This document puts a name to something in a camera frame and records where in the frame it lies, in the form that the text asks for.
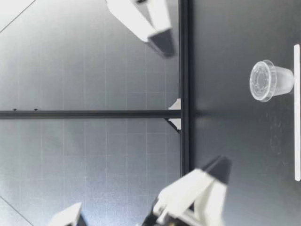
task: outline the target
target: black metal rail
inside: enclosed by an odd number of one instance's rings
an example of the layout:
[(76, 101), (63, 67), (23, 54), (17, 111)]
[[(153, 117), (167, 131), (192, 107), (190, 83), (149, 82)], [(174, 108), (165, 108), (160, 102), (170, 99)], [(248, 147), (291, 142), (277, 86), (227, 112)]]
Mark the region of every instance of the black metal rail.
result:
[(0, 111), (0, 119), (181, 118), (180, 110), (145, 111)]
[(180, 94), (181, 94), (181, 176), (190, 171), (190, 77), (189, 77), (189, 0), (179, 0)]

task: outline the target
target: black table surface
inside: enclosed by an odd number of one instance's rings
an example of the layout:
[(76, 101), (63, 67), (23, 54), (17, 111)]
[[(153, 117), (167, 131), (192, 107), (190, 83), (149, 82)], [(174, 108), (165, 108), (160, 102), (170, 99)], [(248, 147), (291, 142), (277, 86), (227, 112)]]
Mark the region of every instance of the black table surface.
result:
[(294, 180), (293, 92), (256, 101), (254, 64), (293, 70), (301, 0), (191, 0), (192, 168), (223, 154), (233, 161), (227, 226), (299, 226)]

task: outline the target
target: white light strip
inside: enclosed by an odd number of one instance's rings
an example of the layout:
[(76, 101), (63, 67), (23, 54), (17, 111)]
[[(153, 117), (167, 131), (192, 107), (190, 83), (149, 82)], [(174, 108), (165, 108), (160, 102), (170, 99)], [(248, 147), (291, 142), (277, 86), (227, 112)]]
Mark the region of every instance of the white light strip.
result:
[(301, 180), (300, 45), (294, 46), (295, 180)]

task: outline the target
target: cup rim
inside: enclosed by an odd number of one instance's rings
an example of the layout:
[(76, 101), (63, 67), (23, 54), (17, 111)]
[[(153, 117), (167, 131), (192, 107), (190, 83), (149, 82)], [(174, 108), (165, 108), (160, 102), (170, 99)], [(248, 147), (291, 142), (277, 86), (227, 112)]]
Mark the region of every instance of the cup rim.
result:
[[(267, 69), (268, 76), (269, 76), (269, 83), (268, 83), (267, 90), (265, 91), (264, 95), (262, 95), (261, 97), (258, 97), (251, 89), (251, 87), (253, 86), (252, 83), (252, 74), (254, 73), (253, 71), (259, 65), (260, 67), (264, 66)], [(259, 100), (261, 102), (269, 101), (275, 93), (276, 83), (277, 83), (276, 69), (274, 64), (270, 60), (259, 61), (254, 65), (250, 74), (250, 91), (254, 99)]]

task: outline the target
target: plastic cup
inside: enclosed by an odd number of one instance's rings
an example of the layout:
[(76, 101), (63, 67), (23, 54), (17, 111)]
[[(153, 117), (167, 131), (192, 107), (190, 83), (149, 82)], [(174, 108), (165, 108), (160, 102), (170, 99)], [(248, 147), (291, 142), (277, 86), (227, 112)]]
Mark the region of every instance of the plastic cup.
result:
[(267, 102), (272, 96), (289, 93), (293, 89), (293, 72), (283, 67), (274, 66), (269, 60), (260, 61), (253, 67), (250, 75), (252, 96)]

